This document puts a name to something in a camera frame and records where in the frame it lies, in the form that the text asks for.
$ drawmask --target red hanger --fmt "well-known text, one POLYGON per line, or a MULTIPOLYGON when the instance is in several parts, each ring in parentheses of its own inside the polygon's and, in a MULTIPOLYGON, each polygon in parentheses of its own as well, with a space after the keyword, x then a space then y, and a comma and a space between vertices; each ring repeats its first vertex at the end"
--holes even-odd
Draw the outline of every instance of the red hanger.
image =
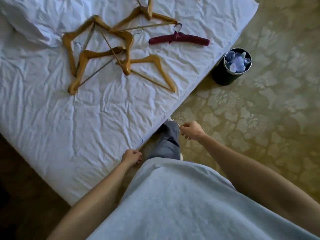
POLYGON ((194 35, 184 34, 179 31, 178 32, 175 31, 174 34, 162 35, 162 36, 157 36, 157 37, 151 38, 149 40, 149 44, 160 44, 160 43, 166 43, 166 42, 169 42, 169 44, 170 44, 172 41, 190 42, 190 43, 200 44, 200 45, 204 45, 204 46, 208 46, 210 44, 210 40, 208 40, 208 39, 201 38, 201 37, 194 36, 194 35))

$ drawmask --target leg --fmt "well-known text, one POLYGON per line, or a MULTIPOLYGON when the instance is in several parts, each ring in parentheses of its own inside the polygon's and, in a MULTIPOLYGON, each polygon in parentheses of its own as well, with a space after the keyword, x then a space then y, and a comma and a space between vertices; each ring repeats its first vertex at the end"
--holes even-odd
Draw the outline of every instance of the leg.
POLYGON ((180 146, 178 142, 179 126, 174 121, 166 121, 159 128, 160 137, 152 153, 146 160, 154 157, 164 157, 180 160, 180 146))

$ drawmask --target wooden hanger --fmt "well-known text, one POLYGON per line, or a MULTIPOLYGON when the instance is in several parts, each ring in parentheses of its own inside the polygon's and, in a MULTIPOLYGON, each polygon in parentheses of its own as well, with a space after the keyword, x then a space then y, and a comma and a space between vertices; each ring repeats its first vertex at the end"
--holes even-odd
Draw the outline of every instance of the wooden hanger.
POLYGON ((137 0, 137 1, 139 3, 139 6, 134 8, 134 10, 130 13, 129 16, 127 16, 125 19, 123 19, 122 21, 117 23, 111 29, 111 31, 128 31, 128 30, 133 30, 133 29, 138 29, 138 28, 148 28, 148 27, 155 27, 155 26, 162 26, 162 25, 169 25, 169 24, 177 24, 178 23, 177 20, 175 20, 175 19, 173 19, 171 17, 164 16, 162 14, 152 12, 152 0, 148 0, 148 6, 147 7, 143 7, 141 5, 141 3, 139 2, 139 0, 137 0), (147 26, 139 26, 139 27, 135 27, 135 28, 128 28, 128 29, 119 30, 119 28, 121 26, 123 26, 126 23, 129 23, 130 21, 132 21, 133 19, 135 19, 139 15, 144 15, 145 18, 148 21, 150 21, 152 18, 154 18, 154 19, 162 20, 165 23, 162 23, 162 24, 150 24, 150 25, 147 25, 147 26))
MULTIPOLYGON (((68 53, 68 58, 69 58, 69 64, 70 64, 70 70, 73 76, 77 76, 77 68, 75 65, 75 60, 73 57, 73 52, 72 52, 72 48, 71 48, 71 42, 77 37, 79 36, 82 32, 84 32, 87 28, 89 28, 91 26, 91 30, 89 32, 89 35, 87 37, 87 40, 85 42, 85 48, 86 45, 89 42, 89 39, 92 36, 92 33, 94 31, 94 27, 95 25, 97 25, 98 27, 101 27, 103 29, 105 29, 106 31, 114 34, 115 36, 118 36, 122 39, 124 39, 126 41, 126 51, 127 51, 127 56, 126 56, 126 60, 124 61, 123 64, 121 64, 121 68, 122 71, 125 75, 129 75, 130 74, 130 49, 132 47, 132 44, 134 42, 134 38, 132 36, 132 34, 130 32, 112 32, 111 31, 111 27, 109 27, 108 25, 106 25, 103 20, 101 19, 100 16, 98 15, 93 15, 92 17, 90 17, 88 20, 86 20, 77 30, 73 31, 73 32, 67 32, 62 36, 62 43, 64 44, 64 46, 67 49, 67 53, 68 53)), ((107 41, 106 37, 103 35, 102 31, 100 30, 103 38, 105 39, 105 41, 107 42, 108 46, 110 47, 109 42, 107 41)))
POLYGON ((155 64, 155 66, 158 68, 159 72, 162 74, 162 76, 164 77, 164 79, 166 80, 167 84, 170 86, 170 88, 167 88, 165 87, 164 85, 154 81, 154 80, 151 80, 150 78, 140 74, 139 72, 137 71, 134 71, 133 69, 131 69, 132 72, 138 74, 139 76, 142 76, 143 78, 145 78, 146 80, 154 83, 154 84, 157 84, 158 86, 162 87, 162 88, 165 88, 165 89, 168 89, 172 92, 176 92, 176 88, 174 86, 174 83, 172 81, 172 79, 167 76, 167 74, 164 72, 164 70, 162 69, 162 66, 161 66, 161 61, 160 61, 160 58, 158 55, 149 55, 147 57, 144 57, 142 59, 132 59, 131 60, 131 64, 134 64, 134 63, 149 63, 149 62, 153 62, 155 64))
POLYGON ((70 93, 70 95, 75 95, 77 93, 78 88, 81 86, 83 73, 85 72, 86 66, 90 59, 110 56, 112 54, 119 54, 125 50, 126 49, 124 47, 117 46, 106 52, 93 52, 90 50, 82 51, 79 55, 79 69, 76 75, 76 79, 68 87, 68 93, 70 93))

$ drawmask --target white pillow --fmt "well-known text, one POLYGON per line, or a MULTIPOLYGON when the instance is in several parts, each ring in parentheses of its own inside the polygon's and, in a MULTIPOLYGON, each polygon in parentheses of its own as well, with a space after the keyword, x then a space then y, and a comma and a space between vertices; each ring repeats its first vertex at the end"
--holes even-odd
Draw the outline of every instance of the white pillow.
POLYGON ((14 32, 14 28, 5 16, 0 13, 0 51, 14 32))
POLYGON ((64 32, 75 30, 94 14, 91 3, 91 0, 0 0, 0 12, 29 41, 55 47, 61 44, 64 32))

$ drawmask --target hand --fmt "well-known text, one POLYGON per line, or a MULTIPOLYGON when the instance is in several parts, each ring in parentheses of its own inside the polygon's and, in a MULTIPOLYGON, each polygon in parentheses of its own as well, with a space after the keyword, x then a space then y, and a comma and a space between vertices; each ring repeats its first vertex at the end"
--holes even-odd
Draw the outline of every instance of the hand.
POLYGON ((189 140, 197 141, 200 136, 206 135, 206 133, 196 121, 184 123, 179 127, 179 129, 181 130, 181 135, 189 140))
POLYGON ((132 167, 135 164, 140 164, 142 161, 142 153, 133 150, 133 149, 128 149, 123 153, 121 163, 127 164, 129 167, 132 167))

